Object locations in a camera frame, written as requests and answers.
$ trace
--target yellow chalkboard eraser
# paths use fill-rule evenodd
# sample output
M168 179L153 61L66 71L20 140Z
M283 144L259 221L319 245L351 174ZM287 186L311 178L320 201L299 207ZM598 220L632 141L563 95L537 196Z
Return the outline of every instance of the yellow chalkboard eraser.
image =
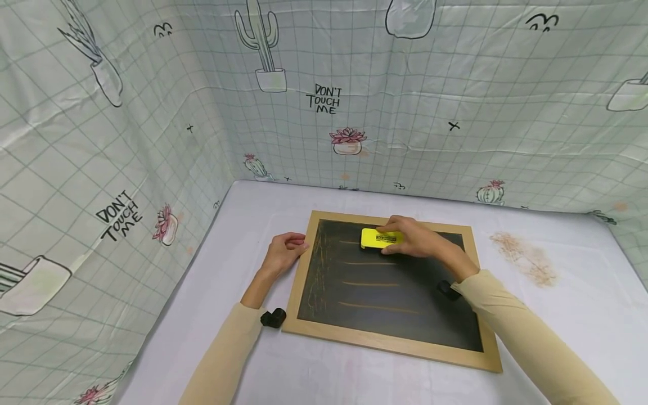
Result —
M382 249L389 245L401 243L403 234L400 232L378 232L376 229L363 228L360 237L361 248Z

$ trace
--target right hand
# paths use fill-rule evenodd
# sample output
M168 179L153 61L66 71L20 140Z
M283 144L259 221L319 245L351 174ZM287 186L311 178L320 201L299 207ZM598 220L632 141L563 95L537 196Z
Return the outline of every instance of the right hand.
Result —
M403 234L403 241L400 244L389 245L381 253L392 255L402 253L414 257L436 257L441 259L446 253L454 252L455 244L442 237L435 231L428 229L414 218L401 215L389 217L385 226L376 228L378 232L398 231Z
M477 274L480 270L459 246L428 229L414 218L392 215L385 226L379 226L376 230L378 232L398 231L403 234L402 243L384 248L381 250L383 255L402 253L414 257L435 257L446 265L458 283Z

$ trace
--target fabric wall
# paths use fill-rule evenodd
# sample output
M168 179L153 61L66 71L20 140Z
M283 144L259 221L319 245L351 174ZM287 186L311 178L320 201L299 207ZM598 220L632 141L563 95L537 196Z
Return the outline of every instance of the fabric wall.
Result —
M641 0L0 0L0 402L109 402L235 179L592 213L648 284L647 34Z

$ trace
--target brown stain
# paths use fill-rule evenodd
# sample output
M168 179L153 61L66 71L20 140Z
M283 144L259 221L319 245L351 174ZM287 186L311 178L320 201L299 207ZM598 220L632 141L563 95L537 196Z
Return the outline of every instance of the brown stain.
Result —
M619 211L620 213L624 213L625 211L628 211L628 204L619 201L618 203L614 204L614 209Z
M498 245L506 261L538 287L552 287L558 281L558 274L543 249L508 232L497 232L491 236L491 240Z

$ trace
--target white tablecloth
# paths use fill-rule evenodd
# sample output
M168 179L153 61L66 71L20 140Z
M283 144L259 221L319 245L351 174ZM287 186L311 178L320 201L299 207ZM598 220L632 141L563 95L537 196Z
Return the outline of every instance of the white tablecloth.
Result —
M273 235L305 232L312 210L471 226L482 268L535 311L622 404L648 398L648 294L607 226L429 198L236 182L159 326L124 381L120 405L178 403L194 368L261 264ZM505 231L543 248L559 280L539 288L489 237ZM266 307L286 307L293 273ZM545 404L500 342L500 375L264 328L236 404Z

